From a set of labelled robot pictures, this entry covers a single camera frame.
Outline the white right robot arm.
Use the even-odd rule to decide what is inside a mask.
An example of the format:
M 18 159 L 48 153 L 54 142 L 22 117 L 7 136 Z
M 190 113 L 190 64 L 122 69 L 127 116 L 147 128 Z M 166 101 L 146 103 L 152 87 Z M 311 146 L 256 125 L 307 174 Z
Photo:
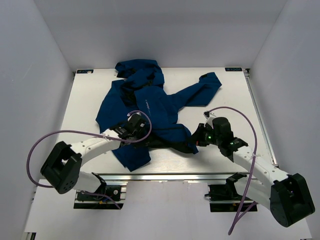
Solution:
M 227 118 L 208 112 L 205 118 L 206 122 L 198 125 L 191 141 L 199 147 L 217 146 L 224 157 L 257 179 L 249 181 L 244 173 L 228 177 L 225 192 L 229 198 L 248 197 L 270 210 L 283 227 L 289 227 L 315 212 L 307 181 L 302 175 L 289 174 L 255 154 L 244 140 L 234 136 Z

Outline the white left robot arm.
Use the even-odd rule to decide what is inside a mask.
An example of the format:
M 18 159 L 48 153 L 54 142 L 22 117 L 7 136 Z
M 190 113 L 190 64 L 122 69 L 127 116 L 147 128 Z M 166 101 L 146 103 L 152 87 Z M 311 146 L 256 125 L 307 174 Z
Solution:
M 76 190 L 99 200 L 105 198 L 107 184 L 96 173 L 81 171 L 81 167 L 107 152 L 144 141 L 152 131 L 150 118 L 142 111 L 132 111 L 128 119 L 87 140 L 55 144 L 40 169 L 42 176 L 59 193 Z

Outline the blue zip-up jacket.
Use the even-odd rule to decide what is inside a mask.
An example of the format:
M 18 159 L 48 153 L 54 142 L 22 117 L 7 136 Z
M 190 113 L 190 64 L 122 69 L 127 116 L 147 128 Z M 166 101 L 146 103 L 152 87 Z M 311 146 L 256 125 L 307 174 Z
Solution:
M 197 154 L 195 144 L 188 143 L 189 129 L 178 123 L 178 112 L 184 107 L 205 107 L 222 86 L 214 72 L 174 94 L 164 91 L 165 78 L 155 60 L 134 59 L 118 62 L 117 80 L 103 99 L 96 116 L 99 130 L 120 123 L 126 115 L 139 110 L 148 115 L 152 131 L 145 141 L 113 150 L 119 162 L 129 171 L 151 161 L 150 148 L 172 148 L 181 153 Z

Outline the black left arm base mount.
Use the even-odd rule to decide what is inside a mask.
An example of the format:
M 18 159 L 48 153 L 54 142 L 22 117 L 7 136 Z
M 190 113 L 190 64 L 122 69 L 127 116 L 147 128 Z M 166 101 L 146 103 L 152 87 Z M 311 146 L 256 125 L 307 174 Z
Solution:
M 125 197 L 126 186 L 123 183 L 106 182 L 98 175 L 101 186 L 94 193 L 78 190 L 73 204 L 74 209 L 82 210 L 121 210 Z

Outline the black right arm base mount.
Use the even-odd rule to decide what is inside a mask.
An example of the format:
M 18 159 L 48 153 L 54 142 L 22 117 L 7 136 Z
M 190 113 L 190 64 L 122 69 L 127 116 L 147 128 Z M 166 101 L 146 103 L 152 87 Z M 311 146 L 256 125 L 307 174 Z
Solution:
M 208 193 L 204 197 L 209 200 L 211 213 L 237 212 L 242 195 L 236 191 L 235 183 L 242 179 L 247 180 L 247 175 L 235 173 L 229 176 L 222 184 L 214 183 L 208 185 Z

